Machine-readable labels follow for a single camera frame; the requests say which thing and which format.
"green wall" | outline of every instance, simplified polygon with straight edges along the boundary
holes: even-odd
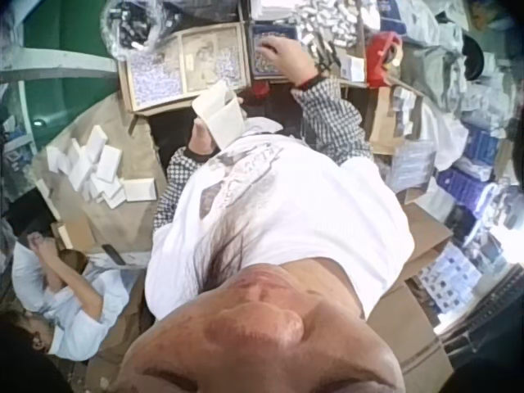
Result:
[[[25,46],[110,57],[99,29],[104,4],[104,0],[43,0],[25,20]],[[72,120],[117,87],[117,79],[27,81],[29,117],[46,122],[46,127],[33,130],[38,149],[45,147]]]

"nose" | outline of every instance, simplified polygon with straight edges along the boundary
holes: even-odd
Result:
[[[250,301],[219,313],[208,325],[206,335],[227,348],[285,349],[301,341],[304,324],[300,315],[289,309]]]

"checkered shirt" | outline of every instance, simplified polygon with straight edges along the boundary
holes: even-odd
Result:
[[[325,154],[341,165],[346,160],[363,156],[373,159],[371,147],[360,128],[362,117],[355,107],[341,98],[340,84],[325,79],[309,90],[292,90],[302,107],[302,135],[315,151]],[[167,169],[167,189],[159,200],[153,222],[154,231],[173,221],[178,200],[191,175],[202,166],[178,149]]]

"hand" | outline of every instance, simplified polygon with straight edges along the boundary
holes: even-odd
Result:
[[[271,61],[297,87],[318,74],[313,57],[294,39],[264,37],[256,51]]]
[[[243,102],[244,100],[239,97],[238,103],[242,105]],[[247,113],[244,110],[242,110],[242,117],[244,120],[247,118]],[[197,117],[193,122],[191,140],[189,141],[187,148],[200,156],[213,154],[213,151],[216,149],[216,143],[213,140],[206,123],[204,123],[204,121],[199,117]]]
[[[43,237],[40,233],[31,233],[28,235],[29,248],[41,260],[50,260],[58,256],[55,239]]]

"desk surface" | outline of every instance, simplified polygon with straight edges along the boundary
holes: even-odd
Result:
[[[108,144],[122,150],[118,176],[125,179],[155,178],[159,197],[165,190],[165,176],[156,158],[154,144],[147,123],[139,120],[129,135],[133,116],[125,109],[118,94],[112,94],[92,106],[66,127],[50,144],[62,151],[76,138],[84,145],[95,124],[101,125]],[[34,158],[32,169],[36,179],[42,179],[50,190],[49,199],[58,210],[61,220],[88,217],[99,251],[102,244],[111,244],[118,252],[149,251],[152,246],[152,224],[157,201],[125,202],[112,210],[102,201],[85,202],[75,192],[64,174],[54,174],[47,167],[47,153],[41,151]]]

